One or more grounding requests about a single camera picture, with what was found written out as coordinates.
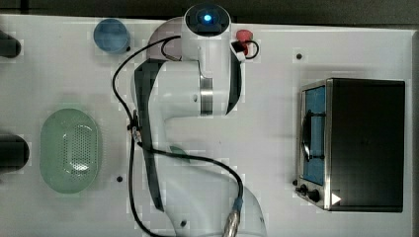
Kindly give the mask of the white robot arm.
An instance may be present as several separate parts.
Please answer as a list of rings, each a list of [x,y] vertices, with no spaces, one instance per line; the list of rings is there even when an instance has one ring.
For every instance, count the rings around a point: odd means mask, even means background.
[[[259,202],[229,177],[171,151],[165,123],[227,115],[241,92],[243,54],[232,46],[231,19],[212,3],[187,10],[178,61],[148,57],[134,71],[147,182],[176,237],[267,237]]]

